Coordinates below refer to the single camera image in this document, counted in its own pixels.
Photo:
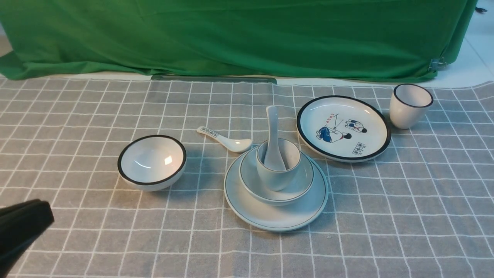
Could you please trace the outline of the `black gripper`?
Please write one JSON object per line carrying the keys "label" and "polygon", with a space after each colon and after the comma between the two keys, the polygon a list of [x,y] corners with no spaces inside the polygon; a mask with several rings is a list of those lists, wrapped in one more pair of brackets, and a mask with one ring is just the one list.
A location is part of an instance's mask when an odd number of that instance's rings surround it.
{"label": "black gripper", "polygon": [[54,216],[47,201],[34,199],[0,210],[0,271],[8,273],[52,224]]}

